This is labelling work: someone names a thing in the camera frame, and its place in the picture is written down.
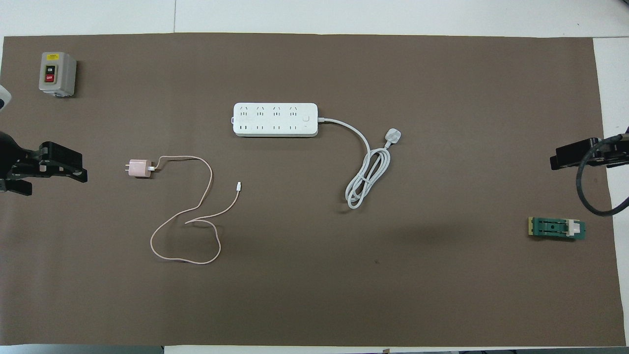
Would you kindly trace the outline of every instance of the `power strip switch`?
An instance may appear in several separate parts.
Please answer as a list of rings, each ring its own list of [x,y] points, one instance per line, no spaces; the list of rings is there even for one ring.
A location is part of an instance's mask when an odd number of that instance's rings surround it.
[[[239,137],[314,137],[318,115],[314,103],[236,103],[231,124]]]

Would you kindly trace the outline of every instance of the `power strip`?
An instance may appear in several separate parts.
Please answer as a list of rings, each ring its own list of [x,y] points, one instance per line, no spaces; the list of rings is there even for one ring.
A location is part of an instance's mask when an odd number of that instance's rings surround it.
[[[384,147],[371,149],[358,129],[343,121],[318,115],[314,103],[236,103],[231,124],[239,137],[314,137],[319,123],[339,124],[356,133],[365,143],[367,151],[358,173],[345,189],[347,205],[356,209],[389,167],[389,147],[398,143],[402,133],[395,128],[389,129],[384,136],[387,141]]]
[[[314,103],[236,103],[231,124],[239,137],[314,137],[318,115]]]

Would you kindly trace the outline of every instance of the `brown mat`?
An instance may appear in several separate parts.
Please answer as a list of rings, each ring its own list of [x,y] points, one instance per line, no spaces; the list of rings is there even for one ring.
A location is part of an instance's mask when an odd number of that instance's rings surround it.
[[[77,94],[37,88],[42,52],[79,61]],[[0,196],[0,342],[338,345],[624,345],[611,218],[578,201],[558,146],[602,136],[587,38],[168,34],[9,37],[0,127],[84,155],[89,182],[32,180]],[[239,101],[314,102],[373,147],[402,131],[363,207],[343,191],[364,148],[349,130],[310,139],[231,131]],[[165,254],[216,250],[207,266],[164,262],[153,230],[194,206],[198,161],[151,180],[129,159],[205,157],[200,210],[157,236]],[[604,168],[587,173],[610,205]],[[526,234],[526,218],[570,217],[587,239]]]

